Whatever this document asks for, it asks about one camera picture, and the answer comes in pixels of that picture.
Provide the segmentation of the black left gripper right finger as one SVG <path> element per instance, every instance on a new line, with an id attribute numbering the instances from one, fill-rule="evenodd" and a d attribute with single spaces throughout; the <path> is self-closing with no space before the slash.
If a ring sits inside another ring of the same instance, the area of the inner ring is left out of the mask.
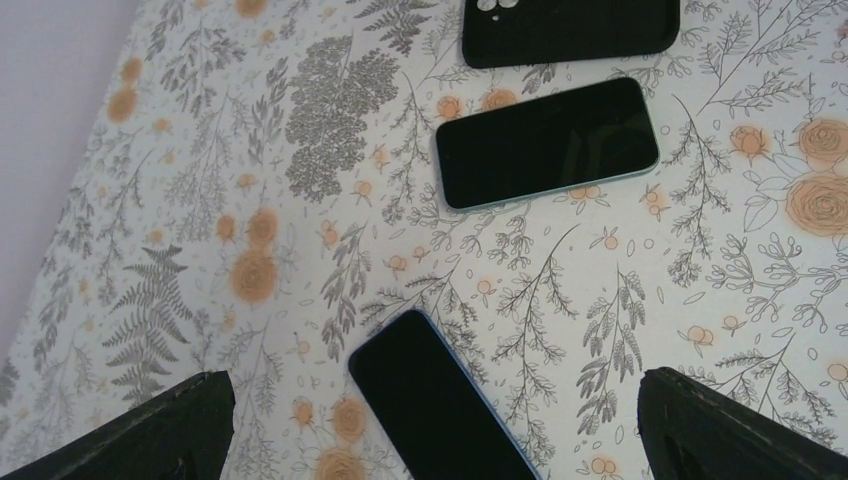
<path id="1" fill-rule="evenodd" d="M 669 367 L 645 372 L 638 430 L 655 479 L 845 479 L 847 458 Z"/>

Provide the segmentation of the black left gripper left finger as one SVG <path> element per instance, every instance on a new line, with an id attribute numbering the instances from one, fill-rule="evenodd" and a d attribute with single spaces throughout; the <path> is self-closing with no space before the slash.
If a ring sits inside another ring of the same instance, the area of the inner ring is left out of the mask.
<path id="1" fill-rule="evenodd" d="M 197 373 L 6 479 L 219 479 L 234 434 L 227 371 Z"/>

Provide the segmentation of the black phone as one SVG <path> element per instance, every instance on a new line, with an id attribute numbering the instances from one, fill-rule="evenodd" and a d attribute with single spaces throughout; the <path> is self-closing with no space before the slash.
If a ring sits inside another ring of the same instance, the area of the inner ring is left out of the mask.
<path id="1" fill-rule="evenodd" d="M 351 354 L 348 370 L 413 478 L 538 478 L 422 311 L 391 320 Z"/>

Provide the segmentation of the dark green smartphone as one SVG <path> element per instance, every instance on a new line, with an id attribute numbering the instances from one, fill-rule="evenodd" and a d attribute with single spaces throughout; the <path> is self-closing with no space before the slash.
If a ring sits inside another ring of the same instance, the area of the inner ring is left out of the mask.
<path id="1" fill-rule="evenodd" d="M 622 77 L 452 120 L 435 133 L 446 204 L 467 210 L 641 174 L 660 152 Z"/>

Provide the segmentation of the black phone case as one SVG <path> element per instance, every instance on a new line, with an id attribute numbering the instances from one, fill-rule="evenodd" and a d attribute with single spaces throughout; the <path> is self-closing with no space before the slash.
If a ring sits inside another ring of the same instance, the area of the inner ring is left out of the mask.
<path id="1" fill-rule="evenodd" d="M 655 54 L 680 21 L 678 0 L 467 1 L 461 51 L 477 69 Z"/>

